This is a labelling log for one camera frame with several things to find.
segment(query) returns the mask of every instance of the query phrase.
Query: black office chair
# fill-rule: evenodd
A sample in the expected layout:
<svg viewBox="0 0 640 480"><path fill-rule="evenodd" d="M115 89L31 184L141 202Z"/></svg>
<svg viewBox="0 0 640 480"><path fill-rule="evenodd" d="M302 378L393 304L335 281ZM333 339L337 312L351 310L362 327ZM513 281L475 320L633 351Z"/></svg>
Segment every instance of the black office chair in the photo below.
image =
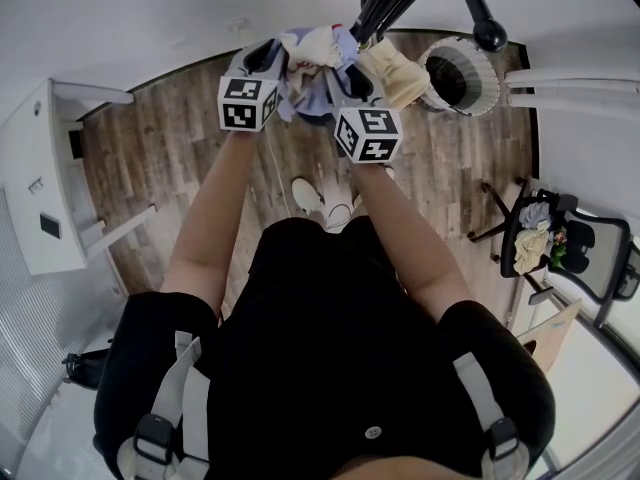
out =
<svg viewBox="0 0 640 480"><path fill-rule="evenodd" d="M629 224L625 220L585 215L577 211L578 199L568 194L538 190L535 196L526 196L526 181L519 178L516 183L522 188L511 210L491 185L482 183L483 190L491 194L505 219L480 236L473 232L467 235L472 242L479 242L504 232L501 254L493 256L493 260L500 264L502 277L520 275L513 269L515 240L524 229L518 220L520 210L533 202L546 201L553 220L552 229L564 227L567 231L567 254L556 267L548 256L543 255L531 272L547 267L550 272L580 286L599 304L614 297L625 300L623 297L635 293L640 282L640 254L633 246Z"/></svg>

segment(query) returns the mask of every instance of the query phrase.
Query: shoe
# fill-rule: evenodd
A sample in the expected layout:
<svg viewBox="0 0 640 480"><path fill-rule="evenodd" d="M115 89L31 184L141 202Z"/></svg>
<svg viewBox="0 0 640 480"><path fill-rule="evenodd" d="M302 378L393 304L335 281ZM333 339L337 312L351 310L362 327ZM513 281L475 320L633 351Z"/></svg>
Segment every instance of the shoe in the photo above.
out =
<svg viewBox="0 0 640 480"><path fill-rule="evenodd" d="M324 199L318 194L313 185L304 178L296 178L291 182L293 198L304 213L324 212Z"/></svg>
<svg viewBox="0 0 640 480"><path fill-rule="evenodd" d="M389 178L392 180L396 179L396 171L390 165L386 165L384 171L389 175ZM355 210L358 206L362 204L362 197L358 194L353 200L353 209Z"/></svg>

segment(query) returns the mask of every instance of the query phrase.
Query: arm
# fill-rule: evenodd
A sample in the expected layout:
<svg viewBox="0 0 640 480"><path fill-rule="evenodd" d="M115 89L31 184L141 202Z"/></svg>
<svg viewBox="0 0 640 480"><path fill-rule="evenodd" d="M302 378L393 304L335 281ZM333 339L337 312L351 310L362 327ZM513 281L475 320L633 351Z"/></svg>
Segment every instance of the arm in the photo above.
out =
<svg viewBox="0 0 640 480"><path fill-rule="evenodd" d="M353 173L378 237L409 295L436 322L456 302L471 299L451 251L379 165Z"/></svg>
<svg viewBox="0 0 640 480"><path fill-rule="evenodd" d="M182 292L221 314L257 134L231 132L209 170L173 248L161 292Z"/></svg>

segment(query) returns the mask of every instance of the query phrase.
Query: floor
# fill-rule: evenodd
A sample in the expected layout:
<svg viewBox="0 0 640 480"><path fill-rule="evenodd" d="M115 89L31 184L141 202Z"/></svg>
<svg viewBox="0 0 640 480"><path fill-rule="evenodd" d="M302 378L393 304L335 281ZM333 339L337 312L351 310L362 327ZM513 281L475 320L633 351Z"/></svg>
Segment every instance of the floor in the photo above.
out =
<svg viewBox="0 0 640 480"><path fill-rule="evenodd" d="M410 60L441 34L389 34ZM491 59L499 76L520 69L516 46ZM218 126L216 94L230 56L171 73L134 91L131 105L109 105L85 120L84 166L107 230L154 203L158 214L111 247L130 293L157 289L180 224L226 135ZM419 104L402 112L405 139L393 167L396 181L455 253L475 297L506 321L515 283L491 261L492 242L474 245L470 230L498 219L480 181L505 193L531 172L529 115L503 102L477 118L431 113ZM349 216L348 161L324 128L274 116L254 158L223 311L233 308L247 279L261 232L270 224L303 216L291 181L304 176L324 195L333 231Z"/></svg>

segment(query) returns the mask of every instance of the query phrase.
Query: cloth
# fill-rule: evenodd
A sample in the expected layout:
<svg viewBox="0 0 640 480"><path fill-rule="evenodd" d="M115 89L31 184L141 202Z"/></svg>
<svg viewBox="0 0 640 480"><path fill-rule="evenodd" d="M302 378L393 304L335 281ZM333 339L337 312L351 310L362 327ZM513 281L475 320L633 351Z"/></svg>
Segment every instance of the cloth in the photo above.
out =
<svg viewBox="0 0 640 480"><path fill-rule="evenodd" d="M360 63L376 75L393 108L403 109L429 86L429 74L396 50L386 37L360 53Z"/></svg>
<svg viewBox="0 0 640 480"><path fill-rule="evenodd" d="M536 229L523 229L516 236L516 255L513 270L523 275L531 272L540 263L549 241L548 220L539 222Z"/></svg>
<svg viewBox="0 0 640 480"><path fill-rule="evenodd" d="M316 29L292 29L274 41L272 48L282 44L289 53L280 117L291 122L296 112L323 116L332 111L327 97L322 67L335 68L347 90L351 83L346 69L358 58L358 43L342 25Z"/></svg>
<svg viewBox="0 0 640 480"><path fill-rule="evenodd" d="M536 229L543 220L549 220L549 203L531 203L520 210L518 220L525 229Z"/></svg>
<svg viewBox="0 0 640 480"><path fill-rule="evenodd" d="M211 379L207 478L326 480L361 455L478 477L486 441L452 364L467 351L531 464L553 434L553 395L532 357L476 302L436 325L398 284L368 217L340 235L304 219L269 227L219 328L196 297L130 297L95 406L94 442L112 470L175 361L176 329L201 337L196 367ZM373 426L380 437L366 439Z"/></svg>

